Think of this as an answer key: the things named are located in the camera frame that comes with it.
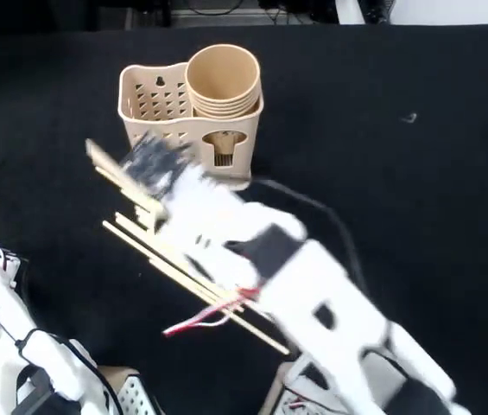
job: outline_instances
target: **robotic hand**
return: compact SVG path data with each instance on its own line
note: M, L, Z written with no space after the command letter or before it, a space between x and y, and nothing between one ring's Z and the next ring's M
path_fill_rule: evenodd
M139 166L144 158L148 164ZM149 173L150 164L147 187L169 213L156 237L227 290L258 292L259 309L301 351L283 379L294 396L321 413L469 413L453 402L455 386L443 369L383 316L322 244L307 238L292 214L244 202L191 163L162 165L132 154L124 167ZM307 377L311 366L324 388Z
M0 414L116 415L84 348L36 328L12 288L18 268L19 260L0 249Z

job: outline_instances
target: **bundle of chopsticks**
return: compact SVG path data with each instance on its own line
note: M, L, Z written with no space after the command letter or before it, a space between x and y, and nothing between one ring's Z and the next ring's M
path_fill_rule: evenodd
M92 140L86 140L86 153L92 159L95 170L119 187L121 194L135 204L136 222L126 216L115 213L115 225L107 220L102 222L105 229L117 235L125 243L142 253L157 270L171 278L180 286L192 292L209 305L230 301L234 293L216 285L208 278L199 274L186 260L181 252L174 246L169 246L155 234L155 223L166 218L164 206L150 197L143 186L135 182L121 167ZM246 299L235 307L219 310L236 324L250 331L270 346L283 354L289 350L280 342L266 335L260 329L244 320L238 313L244 311L244 307L254 310L258 315L270 320L256 307L256 304Z

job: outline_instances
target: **utensil holder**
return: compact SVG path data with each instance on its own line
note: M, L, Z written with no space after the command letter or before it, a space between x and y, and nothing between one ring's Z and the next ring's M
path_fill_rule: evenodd
M243 117L193 117L184 78L186 67L186 62L167 67L131 65L121 72L117 110L130 145L146 131L153 130L173 147L190 144L191 155L208 173L219 180L225 178L234 189L244 188L251 179L251 158L264 107L263 92L255 110ZM211 140L225 131L227 140L233 143L233 152L228 154L225 145L216 146ZM235 135L242 139L235 140Z

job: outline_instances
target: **stack of paper cups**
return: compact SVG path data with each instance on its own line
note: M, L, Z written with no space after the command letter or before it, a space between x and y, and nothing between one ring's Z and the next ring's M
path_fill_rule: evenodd
M219 44L202 49L188 62L185 77L195 117L230 121L259 107L259 62L244 48ZM214 146L216 166L231 165L236 145L252 148L255 143L254 139L246 140L240 131L217 131L203 139ZM245 153L249 154L250 165L252 151Z

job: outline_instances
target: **white wall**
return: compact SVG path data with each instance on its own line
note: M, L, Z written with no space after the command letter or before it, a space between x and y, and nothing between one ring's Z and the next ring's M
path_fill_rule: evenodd
M392 24L487 24L488 0L396 0Z

